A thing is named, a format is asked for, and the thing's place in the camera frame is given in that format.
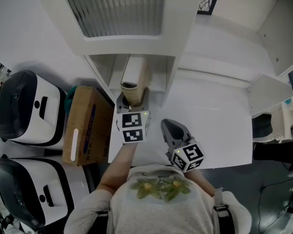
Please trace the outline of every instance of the person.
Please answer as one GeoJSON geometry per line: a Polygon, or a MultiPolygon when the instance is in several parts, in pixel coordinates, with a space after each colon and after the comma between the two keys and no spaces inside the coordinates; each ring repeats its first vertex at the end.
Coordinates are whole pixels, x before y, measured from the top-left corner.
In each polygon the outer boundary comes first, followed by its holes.
{"type": "MultiPolygon", "coordinates": [[[[214,233],[215,188],[196,169],[183,173],[164,165],[131,168],[136,147],[137,143],[122,146],[96,190],[70,214],[64,234],[214,233]],[[107,211],[107,231],[98,230],[97,214],[107,211]]],[[[234,228],[239,230],[235,233],[249,233],[251,215],[246,208],[230,192],[223,192],[223,202],[234,209],[234,228]]]]}

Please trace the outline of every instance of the white wall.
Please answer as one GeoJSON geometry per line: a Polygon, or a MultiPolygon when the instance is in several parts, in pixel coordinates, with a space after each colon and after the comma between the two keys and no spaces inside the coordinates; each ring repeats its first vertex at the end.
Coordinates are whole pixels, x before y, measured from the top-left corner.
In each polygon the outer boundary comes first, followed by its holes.
{"type": "Polygon", "coordinates": [[[12,71],[33,70],[65,90],[82,79],[95,79],[39,0],[0,0],[0,62],[12,71]]]}
{"type": "Polygon", "coordinates": [[[213,15],[258,31],[277,0],[217,0],[213,15]]]}

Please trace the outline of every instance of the cable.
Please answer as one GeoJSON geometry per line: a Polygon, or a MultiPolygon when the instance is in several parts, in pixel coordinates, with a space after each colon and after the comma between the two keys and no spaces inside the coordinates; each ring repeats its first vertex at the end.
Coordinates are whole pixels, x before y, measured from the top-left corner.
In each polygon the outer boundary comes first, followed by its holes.
{"type": "Polygon", "coordinates": [[[287,167],[287,166],[284,164],[284,162],[282,162],[282,165],[283,165],[283,167],[284,167],[285,169],[287,169],[287,170],[289,171],[289,167],[287,167]]]}
{"type": "Polygon", "coordinates": [[[278,183],[273,183],[273,184],[269,184],[269,185],[266,185],[266,186],[263,186],[261,189],[260,189],[260,195],[259,195],[259,201],[258,201],[258,206],[257,206],[257,211],[258,211],[258,217],[259,217],[259,221],[258,221],[258,233],[259,234],[264,234],[265,233],[265,231],[267,230],[267,228],[268,227],[270,227],[272,224],[274,224],[285,212],[283,212],[283,213],[279,213],[278,214],[278,216],[277,216],[277,218],[275,219],[275,221],[274,222],[272,222],[270,225],[268,225],[266,228],[265,228],[265,230],[264,230],[264,232],[260,232],[260,221],[261,221],[261,219],[260,219],[260,202],[261,202],[261,198],[262,198],[262,194],[263,194],[263,191],[264,191],[264,189],[266,189],[267,187],[269,187],[269,186],[272,186],[272,185],[278,185],[278,184],[283,184],[283,183],[285,183],[285,182],[287,182],[287,181],[290,181],[290,180],[293,180],[293,178],[290,178],[290,179],[287,179],[287,180],[284,180],[284,181],[282,181],[282,182],[278,182],[278,183]]]}
{"type": "Polygon", "coordinates": [[[285,169],[287,169],[289,172],[293,172],[293,169],[290,169],[290,167],[286,166],[284,162],[282,162],[282,165],[285,169]]]}

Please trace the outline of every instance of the black strap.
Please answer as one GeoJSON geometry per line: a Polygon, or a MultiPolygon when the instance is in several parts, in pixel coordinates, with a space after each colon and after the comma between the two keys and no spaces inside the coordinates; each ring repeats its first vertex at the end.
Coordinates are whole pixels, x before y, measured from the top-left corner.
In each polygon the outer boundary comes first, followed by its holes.
{"type": "Polygon", "coordinates": [[[233,223],[233,218],[231,215],[231,212],[228,209],[228,206],[224,206],[221,209],[217,209],[215,207],[215,210],[217,211],[218,214],[218,222],[219,222],[219,230],[220,233],[226,233],[226,234],[235,234],[235,230],[234,230],[234,223],[233,223]],[[219,216],[219,212],[223,212],[226,211],[228,213],[228,216],[219,216]]]}
{"type": "Polygon", "coordinates": [[[108,211],[98,212],[98,216],[94,221],[91,229],[88,231],[88,234],[106,234],[108,222],[108,211]]]}

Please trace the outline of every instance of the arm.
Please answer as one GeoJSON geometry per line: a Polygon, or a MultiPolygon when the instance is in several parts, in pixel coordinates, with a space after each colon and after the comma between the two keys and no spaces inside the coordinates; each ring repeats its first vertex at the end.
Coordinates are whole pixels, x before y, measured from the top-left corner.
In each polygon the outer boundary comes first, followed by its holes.
{"type": "Polygon", "coordinates": [[[202,188],[204,192],[213,197],[215,195],[215,188],[201,175],[200,171],[193,169],[185,173],[187,179],[192,180],[199,187],[202,188]]]}
{"type": "Polygon", "coordinates": [[[120,151],[103,174],[96,190],[103,189],[109,191],[113,195],[118,188],[126,182],[137,145],[137,143],[132,143],[125,144],[121,147],[120,151]]]}

